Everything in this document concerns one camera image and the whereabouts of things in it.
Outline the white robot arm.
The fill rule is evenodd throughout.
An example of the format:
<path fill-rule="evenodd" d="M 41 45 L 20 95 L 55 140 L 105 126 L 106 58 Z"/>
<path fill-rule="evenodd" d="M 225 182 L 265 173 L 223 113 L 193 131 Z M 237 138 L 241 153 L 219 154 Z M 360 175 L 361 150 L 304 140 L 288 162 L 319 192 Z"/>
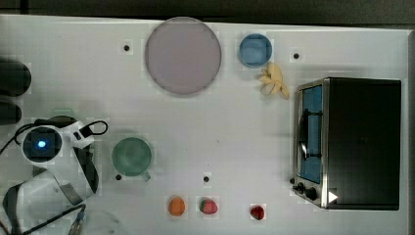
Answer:
<path fill-rule="evenodd" d="M 43 171 L 11 187 L 3 208 L 13 235 L 27 235 L 97 192 L 99 176 L 89 147 L 94 132 L 80 121 L 63 125 L 39 119 L 23 136 L 25 161 Z"/>

